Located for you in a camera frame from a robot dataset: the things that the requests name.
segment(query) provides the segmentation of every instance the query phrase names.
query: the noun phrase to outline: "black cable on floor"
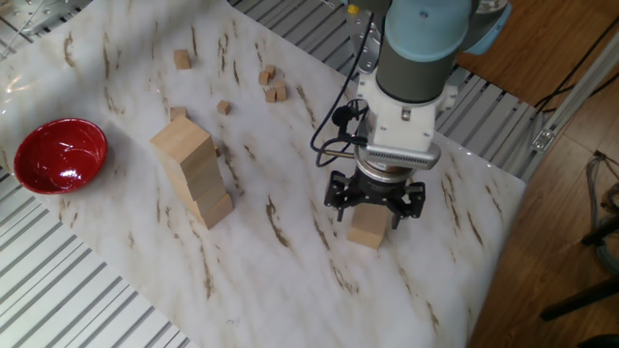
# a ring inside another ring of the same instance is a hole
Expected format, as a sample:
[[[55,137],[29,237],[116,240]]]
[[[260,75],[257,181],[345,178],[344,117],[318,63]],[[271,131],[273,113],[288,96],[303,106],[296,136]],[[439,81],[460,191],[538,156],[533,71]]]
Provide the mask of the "black cable on floor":
[[[607,27],[606,29],[600,34],[600,36],[595,40],[595,42],[591,45],[591,47],[589,47],[589,49],[587,50],[587,52],[582,56],[582,58],[580,58],[580,61],[578,61],[578,63],[576,63],[576,65],[572,68],[572,70],[570,71],[570,73],[568,73],[567,76],[565,76],[565,78],[563,79],[563,81],[561,81],[561,83],[557,86],[557,88],[554,90],[554,92],[552,92],[551,94],[543,97],[542,99],[540,99],[540,101],[538,101],[535,104],[535,108],[536,108],[536,113],[539,113],[541,110],[543,110],[548,103],[556,96],[568,92],[570,90],[572,90],[574,88],[574,85],[569,86],[565,89],[561,89],[566,83],[568,83],[568,81],[572,78],[572,76],[574,76],[574,74],[578,71],[578,69],[580,69],[580,67],[582,66],[582,64],[587,60],[587,58],[589,58],[589,56],[591,55],[591,53],[596,49],[596,47],[598,46],[598,44],[600,44],[600,42],[606,37],[606,35],[608,35],[608,33],[610,33],[610,31],[615,27],[615,25],[617,25],[619,23],[619,16],[617,16]],[[614,81],[612,78],[607,81],[605,83],[605,85],[609,85],[610,83],[612,83],[612,81]]]

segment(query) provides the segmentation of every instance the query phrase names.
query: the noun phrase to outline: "wooden floor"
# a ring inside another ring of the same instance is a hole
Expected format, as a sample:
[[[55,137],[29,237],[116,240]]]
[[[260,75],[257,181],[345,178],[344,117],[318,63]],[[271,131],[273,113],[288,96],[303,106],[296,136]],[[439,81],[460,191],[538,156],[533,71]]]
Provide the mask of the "wooden floor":
[[[578,6],[574,3],[582,3],[556,0],[516,2],[536,3],[540,8],[551,7],[548,3],[557,3],[576,9]],[[616,2],[612,6],[608,5],[610,3],[592,1],[589,4],[596,9],[594,15],[609,19],[619,9]],[[532,9],[529,14],[538,16]],[[554,24],[542,22],[537,25],[543,25],[547,30]],[[587,25],[591,26],[588,29],[591,31],[601,31],[606,26],[596,20],[587,20]],[[537,42],[547,41],[544,38],[534,39]],[[552,59],[553,62],[562,60],[560,57]],[[514,80],[478,73],[510,92],[514,89],[511,90],[506,84],[516,86],[513,88],[521,91],[521,95],[526,96],[524,98],[534,100],[542,90],[543,94],[551,92],[555,81],[561,79],[558,78],[560,72],[569,67],[563,63],[557,63],[561,67],[540,64],[539,73],[549,72],[548,79],[553,82],[545,82],[540,76],[533,77],[533,91],[529,92],[524,77],[519,78],[515,71],[523,69],[521,73],[525,76],[534,70],[533,67],[530,63],[514,64],[519,66],[510,70],[512,76],[516,75]],[[547,305],[610,277],[600,265],[595,250],[579,243],[591,226],[584,169],[595,150],[619,160],[619,81],[590,98],[580,108],[530,182],[469,347],[576,347],[579,342],[597,334],[619,334],[619,296],[549,323],[539,319],[541,310]],[[617,182],[619,178],[601,165],[598,192]],[[619,255],[619,239],[613,238],[610,245]]]
[[[530,104],[551,93],[619,15],[618,1],[510,2],[512,16],[490,51],[479,57],[460,54],[458,63]],[[574,82],[592,62],[583,66]]]

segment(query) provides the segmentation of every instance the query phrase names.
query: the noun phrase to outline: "stacked wooden blocks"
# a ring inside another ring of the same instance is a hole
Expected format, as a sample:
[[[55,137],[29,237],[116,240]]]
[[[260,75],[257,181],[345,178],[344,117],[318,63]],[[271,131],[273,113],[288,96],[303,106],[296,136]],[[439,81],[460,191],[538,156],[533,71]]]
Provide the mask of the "stacked wooden blocks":
[[[260,75],[258,76],[258,84],[260,86],[268,87],[269,82],[275,78],[275,72],[275,66],[268,65],[264,71],[260,72]],[[285,102],[287,99],[285,82],[276,81],[275,88],[265,90],[265,95],[267,102]]]
[[[385,233],[391,228],[391,217],[391,211],[385,206],[356,206],[348,231],[348,241],[378,249]]]
[[[232,212],[211,134],[186,117],[177,117],[151,139],[176,195],[207,228]]]

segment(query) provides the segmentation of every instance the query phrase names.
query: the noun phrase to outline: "white cable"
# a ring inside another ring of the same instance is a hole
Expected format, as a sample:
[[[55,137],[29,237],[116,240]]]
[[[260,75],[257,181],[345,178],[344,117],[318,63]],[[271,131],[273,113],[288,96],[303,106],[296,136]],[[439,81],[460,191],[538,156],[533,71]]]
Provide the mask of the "white cable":
[[[321,3],[323,3],[323,4],[325,4],[325,5],[327,5],[327,6],[329,6],[329,7],[331,8],[331,10],[334,10],[334,9],[336,8],[336,5],[334,5],[334,4],[332,4],[332,3],[330,3],[330,2],[329,2],[329,1],[327,1],[327,0],[320,0],[320,2],[321,2]]]
[[[17,39],[17,37],[19,36],[19,34],[21,34],[21,31],[23,30],[23,28],[26,27],[26,25],[28,25],[32,18],[34,18],[34,16],[37,14],[37,12],[39,11],[39,9],[41,8],[41,6],[43,5],[43,2],[45,2],[45,0],[41,0],[41,2],[39,3],[39,6],[37,6],[37,8],[35,9],[35,11],[30,15],[30,18],[28,18],[28,20],[26,20],[23,25],[21,26],[21,28],[19,28],[19,30],[17,30],[17,32],[15,33],[15,35],[13,35],[13,38],[9,41],[9,44],[7,44],[7,48],[5,48],[4,52],[2,52],[2,59],[7,59],[7,52],[9,52],[9,50],[11,49],[11,45],[13,44],[13,41],[15,41],[15,39]]]

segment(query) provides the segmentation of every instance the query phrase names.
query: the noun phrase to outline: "black cable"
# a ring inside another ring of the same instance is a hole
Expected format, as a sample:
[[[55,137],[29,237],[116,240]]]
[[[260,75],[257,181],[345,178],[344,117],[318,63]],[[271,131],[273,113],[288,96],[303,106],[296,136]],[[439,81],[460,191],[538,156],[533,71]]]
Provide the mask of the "black cable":
[[[357,106],[356,106],[356,109],[358,109],[358,107],[359,107],[359,101],[363,102],[363,100],[360,100],[360,99],[355,99],[355,100],[349,101],[349,102],[348,102],[348,104],[347,104],[347,106],[351,106],[351,104],[354,102],[354,103],[357,105]],[[361,123],[362,123],[362,122],[366,119],[366,115],[368,114],[368,111],[369,111],[369,107],[367,107],[367,106],[366,106],[366,107],[364,107],[361,111],[357,111],[357,112],[356,112],[356,113],[357,113],[357,116],[362,115],[362,117],[361,117],[361,120],[359,120],[359,124],[357,125],[357,129],[355,129],[355,132],[354,132],[353,134],[355,134],[355,135],[356,135],[356,134],[357,134],[357,132],[359,131],[359,127],[361,126]],[[353,142],[356,142],[357,140],[359,140],[359,141],[356,143],[357,145],[366,145],[366,144],[368,143],[368,140],[367,140],[367,139],[365,139],[365,138],[361,138],[361,137],[355,137],[355,136],[352,136],[352,137],[346,137],[346,138],[338,137],[338,138],[335,138],[335,139],[328,140],[328,141],[327,141],[327,142],[325,142],[325,144],[323,144],[323,145],[320,147],[320,149],[318,150],[318,155],[316,156],[316,166],[317,166],[318,168],[322,168],[322,167],[324,167],[324,166],[327,166],[327,165],[329,165],[329,164],[333,163],[335,160],[337,160],[337,159],[338,159],[338,157],[333,156],[331,159],[328,159],[328,160],[327,160],[327,161],[325,161],[324,163],[321,163],[321,162],[320,162],[320,159],[322,158],[322,155],[328,155],[328,154],[327,154],[327,147],[328,147],[329,145],[331,145],[331,144],[336,143],[336,142],[344,142],[344,141],[345,141],[345,142],[346,142],[346,145],[344,145],[344,147],[342,147],[342,148],[341,148],[341,150],[339,150],[339,153],[341,153],[341,154],[346,154],[346,155],[349,155],[349,156],[353,156],[353,157],[354,157],[354,154],[346,153],[345,151],[346,151],[346,150],[348,150],[348,147],[349,147],[349,146],[350,146]]]
[[[613,75],[611,78],[609,78],[607,82],[605,82],[605,83],[603,83],[602,85],[600,85],[600,87],[596,88],[596,89],[595,89],[595,90],[591,93],[591,95],[590,95],[589,97],[587,97],[587,98],[591,98],[591,97],[593,97],[593,96],[597,95],[598,93],[600,93],[600,92],[601,92],[604,88],[608,87],[608,86],[609,86],[612,82],[614,82],[614,81],[617,79],[617,77],[619,77],[619,72],[617,72],[615,75]],[[570,91],[570,90],[571,90],[571,89],[573,89],[573,88],[574,88],[574,85],[572,85],[572,86],[570,86],[570,87],[566,88],[565,90],[561,90],[561,91],[559,91],[559,93],[558,93],[558,94],[568,92],[568,91]],[[547,110],[544,110],[544,111],[542,111],[542,112],[554,112],[554,111],[556,111],[556,110],[557,110],[557,107],[553,107],[553,108],[551,108],[551,109],[547,109]]]
[[[329,140],[325,141],[325,143],[320,147],[320,150],[318,151],[318,155],[316,156],[316,166],[318,168],[322,168],[324,166],[327,166],[330,163],[332,163],[333,160],[337,159],[337,157],[333,157],[332,159],[329,159],[329,160],[327,160],[327,161],[325,161],[323,163],[320,162],[320,159],[322,158],[322,155],[327,153],[327,147],[329,147],[332,144],[339,143],[339,142],[345,142],[346,143],[346,145],[344,146],[344,149],[345,149],[348,146],[350,146],[350,144],[355,144],[355,145],[367,144],[368,140],[365,139],[362,136],[344,136],[344,137],[337,137],[337,138],[329,139]]]
[[[598,44],[600,44],[600,42],[605,38],[606,35],[608,35],[608,33],[612,30],[612,28],[614,28],[615,25],[617,25],[617,23],[619,23],[619,16],[617,16],[607,27],[606,29],[602,32],[602,34],[595,40],[595,42],[591,45],[591,47],[589,47],[589,49],[587,50],[587,52],[582,56],[582,58],[580,58],[580,61],[578,61],[578,63],[576,63],[575,67],[572,68],[572,70],[570,71],[570,73],[568,73],[568,75],[563,79],[563,81],[559,84],[559,86],[557,86],[557,88],[554,90],[554,92],[552,92],[551,94],[549,94],[546,97],[543,97],[540,101],[538,101],[538,103],[536,104],[536,109],[537,112],[539,113],[540,110],[543,110],[548,103],[552,100],[552,98],[560,95],[561,93],[565,93],[569,90],[571,90],[572,88],[574,88],[574,86],[570,86],[568,88],[565,89],[564,92],[561,92],[561,87],[563,87],[563,85],[565,85],[566,83],[568,83],[568,81],[572,78],[572,76],[574,76],[574,74],[576,73],[576,71],[578,69],[580,69],[580,67],[582,66],[582,64],[587,60],[587,58],[589,58],[589,56],[591,55],[591,53],[594,51],[594,49],[598,46]]]
[[[363,52],[364,46],[366,45],[366,40],[368,39],[368,34],[369,34],[369,28],[371,27],[371,22],[373,20],[374,20],[374,14],[370,14],[368,25],[366,26],[366,32],[364,34],[364,37],[361,40],[359,51],[357,52],[357,57],[355,57],[355,61],[352,64],[352,68],[350,68],[350,72],[348,73],[348,76],[346,77],[346,80],[344,81],[344,85],[341,87],[341,91],[339,91],[338,97],[336,98],[336,101],[333,103],[333,106],[331,106],[329,113],[327,113],[327,116],[325,116],[325,119],[322,120],[322,123],[320,123],[316,131],[313,133],[313,136],[311,137],[311,142],[309,143],[309,146],[315,152],[319,152],[320,150],[314,145],[314,143],[316,142],[316,138],[318,137],[318,134],[320,134],[322,129],[327,124],[327,121],[329,121],[329,119],[333,115],[333,112],[336,110],[336,107],[338,107],[338,103],[339,103],[339,100],[341,99],[341,96],[343,96],[344,93],[346,92],[346,87],[348,86],[348,82],[350,82],[350,80],[352,79],[352,75],[357,70],[357,65],[359,64],[359,60],[361,59],[361,53]]]

